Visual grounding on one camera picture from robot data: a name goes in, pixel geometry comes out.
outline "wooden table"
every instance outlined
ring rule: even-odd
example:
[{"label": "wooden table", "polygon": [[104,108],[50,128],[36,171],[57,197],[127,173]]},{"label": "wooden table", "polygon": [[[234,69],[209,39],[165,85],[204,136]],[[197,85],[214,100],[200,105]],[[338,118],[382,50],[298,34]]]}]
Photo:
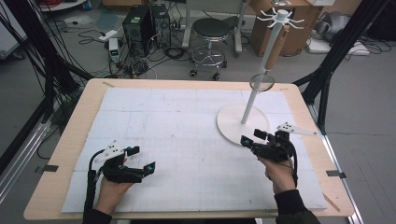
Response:
[{"label": "wooden table", "polygon": [[[49,165],[58,165],[56,173],[45,172],[24,217],[36,219],[82,219],[82,214],[62,214],[66,193],[76,161],[84,147],[88,131],[108,88],[142,89],[202,89],[202,90],[250,90],[246,82],[177,81],[177,80],[125,80],[92,79],[76,106],[55,148]],[[316,124],[295,85],[276,83],[270,91],[283,91],[297,126],[315,130]],[[326,171],[336,170],[320,136],[303,136],[305,150],[315,169],[328,208],[314,212],[318,217],[350,217],[354,213],[346,189],[339,177],[327,176]],[[262,212],[177,212],[177,213],[122,213],[114,218],[204,218],[204,217],[275,217],[277,213]]]}]

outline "person's hand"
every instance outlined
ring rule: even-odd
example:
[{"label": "person's hand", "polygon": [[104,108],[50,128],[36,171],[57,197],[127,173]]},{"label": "person's hand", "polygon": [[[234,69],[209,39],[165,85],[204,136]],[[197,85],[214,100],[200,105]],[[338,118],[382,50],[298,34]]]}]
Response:
[{"label": "person's hand", "polygon": [[296,189],[292,177],[293,170],[288,161],[276,163],[263,157],[258,157],[258,159],[265,165],[265,175],[273,182],[274,194]]},{"label": "person's hand", "polygon": [[95,209],[110,215],[132,185],[133,183],[115,183],[103,177],[99,200]]}]

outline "gray floor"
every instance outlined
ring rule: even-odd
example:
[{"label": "gray floor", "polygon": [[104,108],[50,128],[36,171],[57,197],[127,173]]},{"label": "gray floor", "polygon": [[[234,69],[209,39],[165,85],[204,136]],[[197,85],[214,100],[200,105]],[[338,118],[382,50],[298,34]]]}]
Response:
[{"label": "gray floor", "polygon": [[[101,11],[84,12],[79,8],[57,14],[64,19],[85,13],[95,21],[100,20]],[[118,29],[122,19],[110,29]],[[68,50],[89,72],[106,68],[107,53],[100,43],[80,45],[76,33],[63,33]],[[199,39],[191,43],[200,45]],[[251,46],[237,59],[232,56],[233,44],[219,44],[227,51],[228,67],[221,70],[219,81],[249,81],[259,70],[262,58],[254,53]],[[325,55],[303,52],[294,57],[279,58],[272,75],[277,82],[291,83],[313,72]],[[335,155],[346,173],[353,197],[359,207],[364,223],[394,223],[396,219],[396,175],[392,165],[396,158],[393,140],[396,134],[393,113],[396,108],[396,51],[352,56],[344,60],[332,78],[327,111],[326,127]],[[198,77],[190,77],[192,64],[189,62],[167,61],[150,70],[147,78],[183,79],[211,81],[213,70],[205,69]],[[0,62],[0,151],[8,147],[24,122],[40,103],[40,90],[32,66],[28,60],[7,59]],[[55,133],[40,149],[50,156],[59,140]],[[0,223],[55,223],[55,221],[27,221],[23,211],[28,203],[40,174],[36,167],[43,167],[47,161],[34,155],[26,166],[6,199],[0,204]],[[322,223],[347,223],[342,218],[322,218]],[[80,221],[56,221],[56,223],[80,223]]]}]

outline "sleeve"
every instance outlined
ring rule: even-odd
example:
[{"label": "sleeve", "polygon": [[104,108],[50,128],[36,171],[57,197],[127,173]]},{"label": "sleeve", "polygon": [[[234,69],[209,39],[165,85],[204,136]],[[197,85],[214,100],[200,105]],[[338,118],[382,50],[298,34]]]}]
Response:
[{"label": "sleeve", "polygon": [[275,196],[278,217],[276,224],[319,224],[317,217],[306,209],[297,189],[284,191]]},{"label": "sleeve", "polygon": [[95,209],[88,211],[82,224],[108,224],[111,221],[111,216]]}]

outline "stool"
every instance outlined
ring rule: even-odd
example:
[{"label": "stool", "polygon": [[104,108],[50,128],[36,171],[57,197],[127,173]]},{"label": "stool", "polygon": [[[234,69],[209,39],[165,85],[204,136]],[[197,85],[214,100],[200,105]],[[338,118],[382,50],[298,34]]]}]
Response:
[{"label": "stool", "polygon": [[207,41],[206,46],[196,48],[191,54],[191,61],[195,63],[195,69],[190,71],[190,75],[195,77],[198,73],[199,65],[216,66],[217,72],[213,79],[219,80],[219,65],[227,67],[225,55],[221,49],[213,47],[213,42],[224,41],[230,33],[230,26],[224,22],[213,18],[204,18],[195,21],[192,25],[194,34]]}]

